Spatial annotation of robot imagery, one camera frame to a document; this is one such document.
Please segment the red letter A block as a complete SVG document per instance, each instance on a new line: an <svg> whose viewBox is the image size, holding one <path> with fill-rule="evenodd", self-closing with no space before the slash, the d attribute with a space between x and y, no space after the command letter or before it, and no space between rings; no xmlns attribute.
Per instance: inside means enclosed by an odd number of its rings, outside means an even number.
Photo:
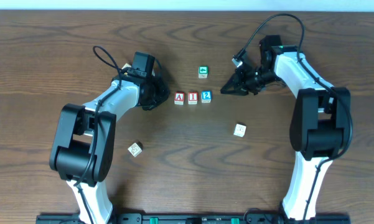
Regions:
<svg viewBox="0 0 374 224"><path fill-rule="evenodd" d="M174 95L174 104L175 105L183 105L184 100L185 100L185 93L175 92L175 95Z"/></svg>

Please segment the blue number 2 block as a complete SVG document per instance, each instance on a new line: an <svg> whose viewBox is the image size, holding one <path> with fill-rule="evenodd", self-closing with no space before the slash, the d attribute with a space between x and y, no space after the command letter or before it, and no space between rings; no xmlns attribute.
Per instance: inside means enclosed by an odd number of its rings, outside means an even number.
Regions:
<svg viewBox="0 0 374 224"><path fill-rule="evenodd" d="M210 90L202 91L201 92L201 102L202 103L210 103L212 100L212 92Z"/></svg>

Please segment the red letter I block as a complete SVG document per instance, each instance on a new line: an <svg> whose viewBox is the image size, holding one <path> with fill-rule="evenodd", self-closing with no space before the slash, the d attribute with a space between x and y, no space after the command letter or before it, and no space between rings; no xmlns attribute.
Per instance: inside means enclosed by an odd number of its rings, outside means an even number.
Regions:
<svg viewBox="0 0 374 224"><path fill-rule="evenodd" d="M196 105L198 103L198 93L197 92L188 92L188 104Z"/></svg>

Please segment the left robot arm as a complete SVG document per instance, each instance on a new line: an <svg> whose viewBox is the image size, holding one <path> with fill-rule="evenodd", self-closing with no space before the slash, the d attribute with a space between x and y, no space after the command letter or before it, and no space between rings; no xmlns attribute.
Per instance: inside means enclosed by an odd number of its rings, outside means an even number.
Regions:
<svg viewBox="0 0 374 224"><path fill-rule="evenodd" d="M68 222L115 221L105 179L113 160L116 123L130 109L152 110L168 97L169 88L162 78L114 78L94 100L62 108L49 166L77 200L80 213Z"/></svg>

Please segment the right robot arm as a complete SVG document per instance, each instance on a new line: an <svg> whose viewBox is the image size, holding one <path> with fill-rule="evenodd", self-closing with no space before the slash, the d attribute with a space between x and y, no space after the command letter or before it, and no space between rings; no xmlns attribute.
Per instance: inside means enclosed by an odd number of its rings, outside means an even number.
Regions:
<svg viewBox="0 0 374 224"><path fill-rule="evenodd" d="M248 64L245 49L233 56L236 70L220 91L256 95L267 84L283 81L296 97L289 128L295 163L276 221L342 223L340 216L318 217L316 200L327 169L346 153L352 140L350 92L325 81L293 45L262 45L260 50L259 67Z"/></svg>

